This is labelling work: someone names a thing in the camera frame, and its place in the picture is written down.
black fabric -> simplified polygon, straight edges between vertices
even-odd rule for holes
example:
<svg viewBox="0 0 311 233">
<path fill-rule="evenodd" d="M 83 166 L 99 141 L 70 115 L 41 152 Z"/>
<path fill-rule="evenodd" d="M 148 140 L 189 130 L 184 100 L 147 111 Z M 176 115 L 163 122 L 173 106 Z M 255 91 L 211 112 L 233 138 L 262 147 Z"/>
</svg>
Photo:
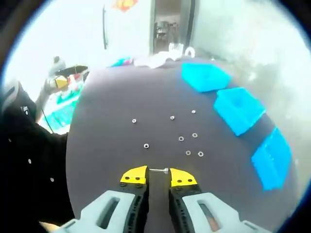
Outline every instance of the black fabric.
<svg viewBox="0 0 311 233">
<path fill-rule="evenodd" d="M 6 185 L 23 211 L 56 225 L 74 218 L 66 182 L 67 134 L 50 134 L 35 123 L 35 103 L 21 86 L 1 122 L 6 163 L 13 168 Z"/>
</svg>

dark gray table surface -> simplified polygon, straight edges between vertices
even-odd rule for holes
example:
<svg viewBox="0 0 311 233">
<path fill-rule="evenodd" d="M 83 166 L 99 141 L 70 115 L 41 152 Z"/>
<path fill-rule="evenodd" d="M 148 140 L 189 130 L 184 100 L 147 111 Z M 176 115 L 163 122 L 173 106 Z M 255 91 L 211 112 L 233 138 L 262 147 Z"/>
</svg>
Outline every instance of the dark gray table surface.
<svg viewBox="0 0 311 233">
<path fill-rule="evenodd" d="M 295 167 L 292 163 L 282 190 L 264 192 L 250 158 L 274 124 L 264 114 L 236 137 L 213 110 L 215 100 L 216 92 L 197 93 L 181 79 L 181 62 L 91 73 L 67 143 L 67 183 L 76 218 L 106 190 L 118 187 L 124 172 L 148 165 L 191 173 L 203 191 L 238 210 L 241 220 L 275 230 L 296 204 Z M 179 136 L 185 140 L 179 142 Z M 151 174 L 146 233 L 173 232 L 166 179 L 164 174 Z"/>
</svg>

screw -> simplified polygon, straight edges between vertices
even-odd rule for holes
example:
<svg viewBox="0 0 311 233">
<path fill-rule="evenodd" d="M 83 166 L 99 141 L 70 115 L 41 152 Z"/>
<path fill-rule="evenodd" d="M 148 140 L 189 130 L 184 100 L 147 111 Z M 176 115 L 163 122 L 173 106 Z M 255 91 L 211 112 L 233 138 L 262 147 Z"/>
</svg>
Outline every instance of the screw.
<svg viewBox="0 0 311 233">
<path fill-rule="evenodd" d="M 164 169 L 149 169 L 149 171 L 154 171 L 154 172 L 164 172 L 164 174 L 168 174 L 169 173 L 169 169 L 168 167 L 164 168 Z"/>
</svg>

white wall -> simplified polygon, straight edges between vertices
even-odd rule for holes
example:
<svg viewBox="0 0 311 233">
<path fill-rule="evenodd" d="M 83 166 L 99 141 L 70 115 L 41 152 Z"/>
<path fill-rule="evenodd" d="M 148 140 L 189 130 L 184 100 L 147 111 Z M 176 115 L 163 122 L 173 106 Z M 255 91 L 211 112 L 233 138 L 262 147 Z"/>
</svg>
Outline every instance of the white wall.
<svg viewBox="0 0 311 233">
<path fill-rule="evenodd" d="M 113 0 L 53 0 L 26 28 L 4 71 L 17 77 L 35 100 L 59 55 L 68 66 L 104 67 L 120 56 L 150 52 L 151 0 L 140 0 L 126 13 L 112 9 L 107 19 L 109 50 L 103 43 L 103 6 Z"/>
</svg>

cyan plastic bin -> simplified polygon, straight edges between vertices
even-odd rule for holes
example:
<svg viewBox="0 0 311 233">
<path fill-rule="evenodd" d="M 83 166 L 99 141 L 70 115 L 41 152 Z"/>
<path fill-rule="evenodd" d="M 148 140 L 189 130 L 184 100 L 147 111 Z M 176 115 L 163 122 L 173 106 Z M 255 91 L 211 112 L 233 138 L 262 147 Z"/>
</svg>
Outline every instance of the cyan plastic bin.
<svg viewBox="0 0 311 233">
<path fill-rule="evenodd" d="M 250 129 L 266 112 L 264 106 L 242 87 L 218 91 L 214 109 L 236 136 Z"/>
<path fill-rule="evenodd" d="M 181 76 L 198 92 L 224 89 L 231 80 L 226 72 L 212 64 L 184 63 Z"/>
<path fill-rule="evenodd" d="M 264 190 L 282 188 L 291 163 L 291 149 L 275 128 L 252 156 L 252 163 Z"/>
</svg>

